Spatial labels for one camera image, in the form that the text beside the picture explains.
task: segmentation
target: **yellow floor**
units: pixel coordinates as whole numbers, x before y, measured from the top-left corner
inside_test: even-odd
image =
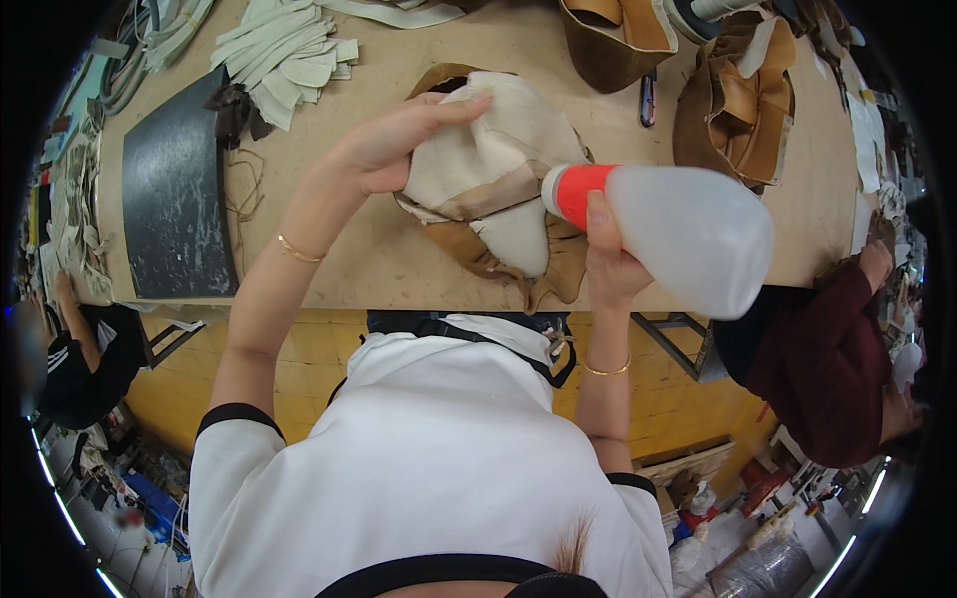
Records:
[[[166,327],[144,316],[150,336]],[[572,334],[581,355],[590,340],[588,313],[572,314]],[[190,454],[200,419],[210,401],[212,380],[226,341],[227,323],[201,330],[153,371],[137,375],[125,402],[141,423],[176,449]],[[279,353],[276,370],[276,421],[290,443],[303,440],[323,414],[329,393],[345,376],[345,363],[366,333],[366,312],[302,309]],[[738,485],[738,471],[765,444],[776,420],[770,411],[756,419],[764,403],[731,379],[699,385],[640,328],[631,323],[632,458],[683,447],[723,434],[738,446],[712,481],[719,496]],[[701,337],[689,328],[666,334],[686,354],[694,356]],[[555,392],[553,410],[574,420],[579,365],[565,387]]]

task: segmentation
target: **workbench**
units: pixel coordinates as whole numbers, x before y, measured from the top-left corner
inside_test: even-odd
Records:
[[[106,120],[100,154],[96,212],[101,236],[115,235],[106,257],[114,300],[135,302],[122,225],[123,136],[143,117],[209,71],[215,37],[239,23],[245,0],[221,0],[184,55],[166,72],[148,76],[126,108]],[[672,124],[679,94],[695,68],[698,46],[680,38],[679,52],[657,68],[657,123],[638,122],[636,83],[614,94],[593,91],[578,76],[568,55],[554,0],[488,6],[442,25],[411,31],[334,11],[335,36],[357,38],[358,66],[352,80],[331,81],[317,104],[299,106],[289,133],[274,131],[242,147],[264,160],[264,199],[251,221],[230,236],[240,280],[276,229],[289,197],[305,171],[357,123],[402,101],[422,74],[439,62],[516,73],[528,79],[568,115],[596,162],[671,165]],[[815,66],[807,38],[797,40],[790,68],[796,98],[781,184],[767,187],[762,201],[775,226],[774,256],[767,283],[810,286],[813,276],[849,253],[858,185],[851,122],[841,107],[835,77]],[[256,158],[234,156],[226,162]],[[247,166],[226,166],[225,189],[235,201],[253,187]],[[232,298],[194,298],[165,303],[229,304]],[[313,280],[303,307],[521,310],[514,284],[476,277],[462,270],[421,231],[390,194],[373,195],[333,245]],[[588,310],[587,284],[572,305],[548,295],[543,310]],[[656,284],[635,299],[635,311],[683,311],[684,306]]]

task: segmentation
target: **fluorescent light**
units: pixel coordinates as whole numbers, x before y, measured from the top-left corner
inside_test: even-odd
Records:
[[[43,453],[41,451],[37,451],[36,456],[40,459],[40,465],[43,466],[43,473],[47,475],[47,481],[50,482],[50,485],[55,488],[56,484],[54,484],[54,477],[50,475],[50,468],[47,467],[47,460],[43,458]]]
[[[811,595],[808,596],[808,598],[814,598],[815,596],[817,596],[817,594],[819,594],[820,591],[824,589],[824,586],[827,585],[829,581],[831,581],[831,576],[835,574],[835,571],[837,571],[837,568],[840,566],[841,561],[844,560],[844,557],[847,556],[848,551],[851,550],[851,546],[854,545],[854,540],[856,539],[857,539],[857,536],[851,536],[851,539],[847,542],[847,545],[844,546],[844,550],[840,553],[840,556],[837,557],[837,560],[835,561],[835,563],[831,565],[831,570],[828,571],[828,574],[824,576],[824,579],[821,580],[821,583],[817,585],[817,587],[814,589],[813,592],[811,592]]]
[[[65,518],[66,518],[66,522],[70,524],[70,529],[73,530],[73,535],[77,537],[77,542],[79,542],[80,544],[82,544],[82,545],[85,546],[85,545],[86,545],[86,541],[85,541],[85,540],[83,539],[83,537],[79,534],[79,530],[77,529],[77,525],[76,525],[75,523],[73,523],[73,518],[71,518],[71,517],[70,517],[70,514],[67,512],[67,510],[66,510],[66,505],[63,504],[63,498],[60,498],[60,497],[59,497],[59,492],[54,492],[54,497],[56,497],[56,502],[59,503],[59,505],[60,505],[60,511],[63,511],[63,517],[65,517]]]
[[[116,586],[113,585],[113,582],[110,581],[110,578],[106,577],[105,573],[97,569],[97,575],[99,575],[100,579],[102,579],[103,582],[106,584],[106,586],[110,588],[110,591],[113,592],[114,596],[116,596],[117,598],[126,598],[125,596],[120,594],[120,591],[117,589]]]
[[[880,485],[884,482],[884,474],[886,473],[887,470],[880,470],[878,481],[874,482],[874,489],[871,490],[871,496],[867,497],[867,502],[864,503],[864,510],[860,512],[861,515],[867,515],[867,512],[871,510],[871,505],[874,504],[874,499],[878,497],[878,490],[880,490]]]

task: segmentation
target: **bracelet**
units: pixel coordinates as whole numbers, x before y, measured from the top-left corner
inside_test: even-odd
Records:
[[[285,237],[283,237],[281,234],[278,234],[277,238],[279,239],[279,243],[282,243],[282,247],[285,247],[286,251],[292,254],[295,259],[301,259],[302,261],[307,261],[310,264],[316,264],[323,261],[323,259],[325,258],[325,255],[323,255],[322,257],[309,257],[308,255],[303,255],[299,253],[298,251],[296,251],[296,249],[289,244],[289,241],[287,241]]]
[[[618,374],[623,374],[628,371],[628,368],[632,365],[632,350],[628,350],[628,362],[622,367],[615,371],[598,371],[597,369],[591,369],[588,364],[585,363],[585,360],[582,360],[582,367],[596,376],[617,376]]]

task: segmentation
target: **glue bottle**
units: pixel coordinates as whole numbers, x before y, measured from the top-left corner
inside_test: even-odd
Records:
[[[604,191],[624,250],[685,311],[737,320],[758,297],[774,225],[737,180],[690,166],[556,166],[542,181],[542,200],[585,230],[592,189]]]

